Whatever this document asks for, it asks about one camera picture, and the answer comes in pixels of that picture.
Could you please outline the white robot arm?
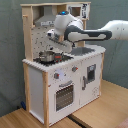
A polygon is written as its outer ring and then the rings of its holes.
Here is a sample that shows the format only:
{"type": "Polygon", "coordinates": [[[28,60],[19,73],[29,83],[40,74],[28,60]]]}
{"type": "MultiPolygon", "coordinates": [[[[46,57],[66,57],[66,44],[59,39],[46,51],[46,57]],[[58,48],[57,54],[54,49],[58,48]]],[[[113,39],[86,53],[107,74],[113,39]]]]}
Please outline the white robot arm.
{"type": "Polygon", "coordinates": [[[73,44],[79,41],[128,40],[128,21],[112,20],[100,29],[84,30],[81,19],[62,11],[56,15],[54,28],[46,38],[50,45],[70,53],[73,44]]]}

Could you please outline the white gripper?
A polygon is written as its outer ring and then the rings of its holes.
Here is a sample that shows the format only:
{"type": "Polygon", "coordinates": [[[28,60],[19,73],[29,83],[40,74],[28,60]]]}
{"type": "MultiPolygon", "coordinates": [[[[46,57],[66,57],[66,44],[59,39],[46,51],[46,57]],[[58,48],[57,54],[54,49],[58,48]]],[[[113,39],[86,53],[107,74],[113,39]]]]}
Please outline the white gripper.
{"type": "Polygon", "coordinates": [[[46,42],[48,44],[62,50],[63,52],[69,53],[72,51],[72,43],[65,40],[63,35],[55,34],[53,29],[50,29],[47,32],[46,42]]]}

